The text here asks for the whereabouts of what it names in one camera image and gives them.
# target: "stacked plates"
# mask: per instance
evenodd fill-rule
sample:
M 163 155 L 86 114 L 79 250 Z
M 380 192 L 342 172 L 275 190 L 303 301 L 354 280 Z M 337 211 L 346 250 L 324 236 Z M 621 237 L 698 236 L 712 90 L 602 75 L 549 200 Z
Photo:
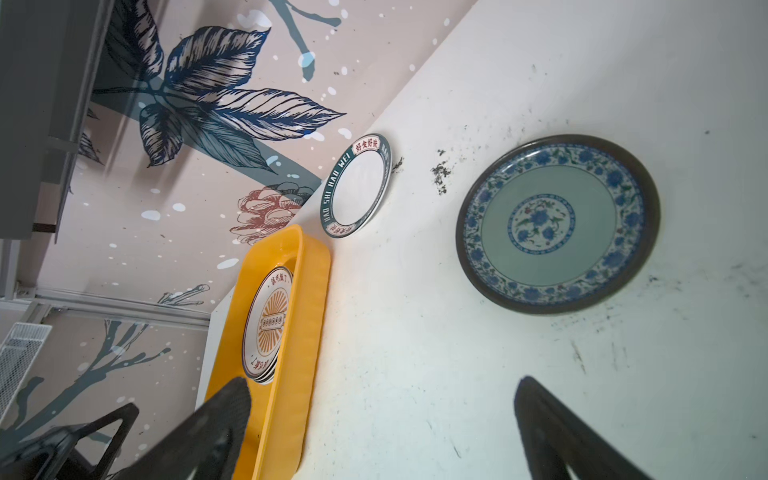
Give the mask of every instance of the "stacked plates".
M 243 369 L 256 383 L 271 383 L 283 339 L 293 275 L 284 266 L 272 270 L 253 297 L 243 333 Z

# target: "red flower illustration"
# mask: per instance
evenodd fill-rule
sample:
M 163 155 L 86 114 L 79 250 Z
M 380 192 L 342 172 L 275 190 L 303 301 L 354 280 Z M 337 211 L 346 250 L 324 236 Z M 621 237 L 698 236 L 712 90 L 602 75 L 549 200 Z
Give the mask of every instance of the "red flower illustration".
M 230 228 L 230 232 L 238 235 L 241 243 L 253 245 L 285 227 L 313 192 L 292 182 L 254 190 L 237 202 L 240 208 L 237 221 L 243 225 Z

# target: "yellow tray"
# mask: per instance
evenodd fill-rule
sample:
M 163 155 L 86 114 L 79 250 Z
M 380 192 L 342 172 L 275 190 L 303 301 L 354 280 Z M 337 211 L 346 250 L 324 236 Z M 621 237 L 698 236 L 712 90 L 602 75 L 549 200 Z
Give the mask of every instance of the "yellow tray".
M 298 225 L 259 241 L 243 261 L 206 400 L 231 379 L 247 378 L 242 362 L 243 331 L 264 277 L 284 266 L 293 273 L 293 285 L 274 380 L 269 385 L 248 381 L 250 417 L 235 480 L 288 479 L 299 468 L 330 265 L 328 247 L 305 235 Z

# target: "white wire basket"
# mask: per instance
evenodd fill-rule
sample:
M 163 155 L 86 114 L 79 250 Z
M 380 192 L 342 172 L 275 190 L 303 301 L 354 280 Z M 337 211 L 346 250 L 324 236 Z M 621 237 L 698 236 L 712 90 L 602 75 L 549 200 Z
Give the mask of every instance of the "white wire basket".
M 0 423 L 11 408 L 51 328 L 50 325 L 36 323 L 15 323 L 0 346 Z

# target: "painted leaf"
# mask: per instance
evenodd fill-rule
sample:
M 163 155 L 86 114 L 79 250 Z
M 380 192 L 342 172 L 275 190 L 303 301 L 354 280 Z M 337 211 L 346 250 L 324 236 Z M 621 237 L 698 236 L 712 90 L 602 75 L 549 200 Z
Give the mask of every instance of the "painted leaf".
M 163 48 L 147 0 L 116 0 L 105 42 L 126 75 L 148 81 L 163 70 Z
M 139 133 L 149 166 L 156 167 L 176 158 L 184 136 L 179 118 L 162 104 L 149 104 L 139 114 Z
M 260 140 L 301 138 L 341 117 L 292 91 L 221 90 L 200 98 L 230 125 Z
M 206 112 L 195 106 L 180 108 L 179 114 L 184 134 L 211 157 L 233 167 L 263 168 L 274 173 L 253 138 L 232 128 L 215 111 Z
M 202 95 L 246 83 L 268 33 L 199 28 L 168 55 L 167 86 Z
M 96 149 L 94 148 L 94 144 L 91 141 L 91 138 L 85 132 L 80 134 L 80 144 L 78 145 L 78 155 L 82 155 L 83 157 L 88 157 L 94 162 L 101 164 L 101 160 L 99 160 L 98 154 L 96 154 Z

